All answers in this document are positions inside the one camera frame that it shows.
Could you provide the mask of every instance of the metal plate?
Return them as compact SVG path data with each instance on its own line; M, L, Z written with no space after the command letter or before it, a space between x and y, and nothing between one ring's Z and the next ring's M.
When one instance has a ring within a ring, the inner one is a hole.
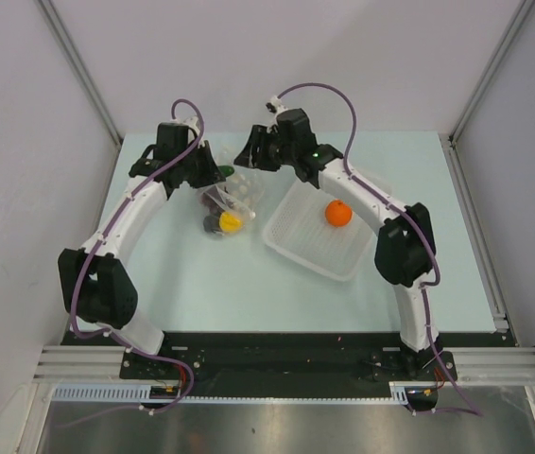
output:
M468 394L484 418L412 417L398 406L196 404L152 417L116 411L57 428L110 406L58 402L51 405L39 454L535 454L535 424L523 389L480 388ZM453 390L444 389L440 404L459 402Z

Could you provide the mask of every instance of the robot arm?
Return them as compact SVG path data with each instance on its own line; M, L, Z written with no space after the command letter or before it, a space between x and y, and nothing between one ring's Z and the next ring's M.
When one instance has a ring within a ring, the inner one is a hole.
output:
M274 114L267 127L254 125L242 152L234 160L239 166L276 171L292 166L297 177L349 204L378 235L375 265L381 275L394 286L400 311L400 337L403 346L425 364L433 358L426 334L420 278L431 271L431 262L423 244L403 217L389 205L405 206L357 172L353 172L381 198L366 191L350 178L343 155L327 144L318 144L311 131L309 118L302 109L288 110L280 99L273 97L267 108ZM409 215L428 238L435 253L435 242L427 209L420 203L406 207ZM438 331L432 325L433 338Z
M359 172L354 172L354 174L356 177L365 180L365 183L375 186L374 183L362 177ZM387 221L391 221L392 212L380 200L349 178L343 168L342 159L335 159L327 164L324 170L319 173L318 178L319 188L336 199L345 201L350 205L354 212L369 224L369 227L371 227L375 234L379 235L379 240L383 247L384 243L382 242L383 239L380 230ZM383 192L382 195L390 203L396 206L404 206L387 193ZM402 284L393 286L398 311L400 312L400 338L403 344L414 352L429 351L429 340L425 330L425 311L419 288L419 280L415 279L410 287L405 287ZM433 325L431 327L431 333L434 339L438 337L438 329Z
M149 221L181 183L188 182L192 187L199 188L223 182L225 178L213 161L208 142L203 141L141 190L136 188L157 169L183 153L198 134L195 117L182 123L160 124L156 144L148 146L132 166L130 179L117 208L80 249L65 249L58 260L64 304L70 312L83 262L97 241L101 240L84 276L78 296L77 316L85 322L115 331L129 345L151 355L158 353L164 333L137 309L137 291L125 265ZM110 234L104 238L102 232L107 230L110 230Z

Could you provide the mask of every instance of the white arm segment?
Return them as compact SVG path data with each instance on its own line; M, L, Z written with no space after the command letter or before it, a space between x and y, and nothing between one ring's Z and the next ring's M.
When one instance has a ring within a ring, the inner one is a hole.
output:
M93 248L97 242L97 236L106 229L108 222L110 222L118 207L126 198L130 197L131 191L145 179L146 177L129 179L123 197L118 201L107 219L99 226L97 232L83 243L82 247L86 253ZM147 224L165 203L166 191L164 186L157 182L148 183L127 205L125 211L112 227L107 240L99 247L95 255L103 257L108 253L112 253L114 258L118 258L123 265L126 265L135 244L137 244L137 240L146 229Z
M367 184L378 191L383 197L387 198L391 204L402 207L400 201L395 200L392 196L383 192L374 183L364 178L358 172L354 172L355 177L364 180ZM385 219L395 218L396 214L387 209L387 207L373 194L354 182L343 167L343 160L336 159L329 163L318 176L319 187L331 196L345 201L360 216L371 230L378 235L379 229ZM419 279L417 279L411 288L401 285L393 286L398 310L400 311L400 338L402 342L415 352L429 348L429 339L427 338L425 310L423 307L423 297L419 289ZM433 339L438 336L438 329L434 325L433 312L431 314L431 333Z
M97 236L105 230L106 225L112 219L123 200L130 197L130 191L144 179L145 177L134 177L129 180L125 195L118 201L110 216L102 223L95 235L82 245L86 253L93 248L97 242ZM112 253L114 258L120 259L123 265L126 265L137 240L146 229L147 224L154 214L165 202L166 191L164 190L164 186L157 182L148 183L144 189L137 193L129 205L127 205L125 211L112 227L107 240L99 247L95 255L105 256L108 253ZM151 355L156 355L163 344L163 331L149 321L139 306L135 310L130 322L123 326L122 329L114 329L103 323L98 323L97 325L111 329L129 345Z

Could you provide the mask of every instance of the orange fruit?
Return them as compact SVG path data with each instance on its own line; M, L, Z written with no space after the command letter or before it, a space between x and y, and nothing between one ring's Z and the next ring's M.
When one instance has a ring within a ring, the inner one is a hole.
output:
M354 212L343 201L331 201L326 205L324 216L333 227L343 227L352 220Z

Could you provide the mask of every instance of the grey wall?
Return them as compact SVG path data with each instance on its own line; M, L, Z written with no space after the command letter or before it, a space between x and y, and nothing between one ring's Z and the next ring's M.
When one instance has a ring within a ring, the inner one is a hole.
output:
M535 344L535 10L458 148L511 321Z
M121 132L154 129L192 96L210 131L264 121L272 95L308 80L354 101L360 129L448 132L519 0L56 0ZM347 106L291 96L317 131Z
M64 327L56 260L94 229L115 155L34 2L0 1L0 407Z

